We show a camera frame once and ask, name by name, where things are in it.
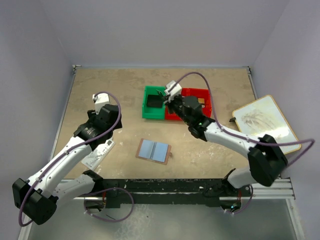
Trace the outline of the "pink leather card holder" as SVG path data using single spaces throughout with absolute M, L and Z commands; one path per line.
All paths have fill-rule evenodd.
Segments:
M 153 163 L 167 165 L 172 146 L 158 141 L 142 138 L 139 142 L 135 157 Z

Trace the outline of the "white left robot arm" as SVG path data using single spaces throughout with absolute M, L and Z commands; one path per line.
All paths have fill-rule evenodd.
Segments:
M 12 184 L 15 206 L 19 209 L 18 222 L 24 227 L 22 215 L 42 225 L 57 209 L 56 187 L 73 167 L 113 136 L 114 129 L 122 128 L 121 106 L 105 104 L 99 113 L 87 112 L 87 122 L 81 124 L 67 145 L 41 170 L 28 179 L 18 178 Z

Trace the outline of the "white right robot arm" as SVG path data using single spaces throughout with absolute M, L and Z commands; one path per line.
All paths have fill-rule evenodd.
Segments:
M 195 96 L 165 96 L 164 104 L 188 126 L 196 139 L 222 145 L 247 158 L 248 167 L 233 169 L 224 177 L 222 190 L 226 195 L 233 196 L 240 188 L 255 183 L 270 187 L 288 166 L 286 156 L 272 136 L 254 137 L 251 142 L 241 132 L 219 127 L 215 119 L 203 114 Z

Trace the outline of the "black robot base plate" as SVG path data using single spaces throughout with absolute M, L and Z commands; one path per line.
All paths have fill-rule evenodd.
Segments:
M 93 179 L 91 193 L 101 197 L 105 194 L 107 209 L 117 209 L 122 204 L 136 205 L 205 205 L 207 207 L 240 206 L 241 197 L 251 195 L 248 185 L 233 188 L 226 179 L 187 178 L 187 179 L 106 179 L 92 170 L 84 175 Z

